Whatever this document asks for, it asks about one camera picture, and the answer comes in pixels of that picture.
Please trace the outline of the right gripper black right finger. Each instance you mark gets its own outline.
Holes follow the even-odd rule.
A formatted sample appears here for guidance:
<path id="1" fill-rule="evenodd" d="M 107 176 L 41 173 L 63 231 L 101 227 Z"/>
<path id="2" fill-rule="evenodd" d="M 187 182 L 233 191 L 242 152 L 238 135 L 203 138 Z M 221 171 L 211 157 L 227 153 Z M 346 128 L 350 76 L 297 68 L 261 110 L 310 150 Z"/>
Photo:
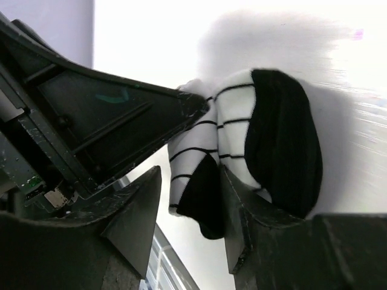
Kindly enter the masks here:
<path id="1" fill-rule="evenodd" d="M 225 247 L 236 289 L 385 289 L 386 216 L 296 218 L 222 169 Z"/>

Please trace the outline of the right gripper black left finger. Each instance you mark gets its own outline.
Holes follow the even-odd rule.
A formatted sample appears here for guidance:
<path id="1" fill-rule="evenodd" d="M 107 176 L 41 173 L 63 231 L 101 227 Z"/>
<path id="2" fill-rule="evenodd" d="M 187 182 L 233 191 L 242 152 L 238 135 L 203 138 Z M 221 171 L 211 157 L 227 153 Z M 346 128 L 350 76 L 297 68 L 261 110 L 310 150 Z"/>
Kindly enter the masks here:
<path id="1" fill-rule="evenodd" d="M 1 213 L 2 289 L 137 289 L 146 277 L 161 193 L 155 166 L 62 218 Z"/>

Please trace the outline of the white black-striped ankle sock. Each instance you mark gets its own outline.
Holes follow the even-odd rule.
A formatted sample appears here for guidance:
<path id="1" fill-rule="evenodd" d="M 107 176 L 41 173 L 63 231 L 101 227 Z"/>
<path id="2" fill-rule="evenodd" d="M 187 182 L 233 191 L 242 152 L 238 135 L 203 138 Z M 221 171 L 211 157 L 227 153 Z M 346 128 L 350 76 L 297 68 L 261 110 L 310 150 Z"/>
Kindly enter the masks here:
<path id="1" fill-rule="evenodd" d="M 222 167 L 297 218 L 312 211 L 322 154 L 308 96 L 295 78 L 252 68 L 216 89 L 194 79 L 180 91 L 203 96 L 209 111 L 167 146 L 170 214 L 196 221 L 206 239 L 221 239 Z"/>

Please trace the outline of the aluminium table edge rail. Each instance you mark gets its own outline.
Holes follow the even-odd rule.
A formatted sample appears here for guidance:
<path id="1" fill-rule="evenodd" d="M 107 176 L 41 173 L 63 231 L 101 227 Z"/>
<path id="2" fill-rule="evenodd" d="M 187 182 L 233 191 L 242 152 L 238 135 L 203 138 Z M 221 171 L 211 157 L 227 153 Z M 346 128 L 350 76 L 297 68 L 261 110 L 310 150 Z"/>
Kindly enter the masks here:
<path id="1" fill-rule="evenodd" d="M 156 223 L 161 178 L 123 177 L 114 184 L 129 201 L 107 230 L 107 238 L 122 257 L 117 265 L 118 289 L 198 289 Z"/>

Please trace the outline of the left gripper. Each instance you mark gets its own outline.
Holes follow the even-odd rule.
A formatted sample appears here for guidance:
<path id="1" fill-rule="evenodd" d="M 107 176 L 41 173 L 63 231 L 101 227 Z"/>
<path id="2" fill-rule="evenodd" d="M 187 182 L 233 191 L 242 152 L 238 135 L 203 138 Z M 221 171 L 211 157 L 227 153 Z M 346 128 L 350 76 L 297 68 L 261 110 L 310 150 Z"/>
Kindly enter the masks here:
<path id="1" fill-rule="evenodd" d="M 1 18 L 1 170 L 25 206 L 79 206 L 207 109 L 199 95 L 78 65 Z"/>

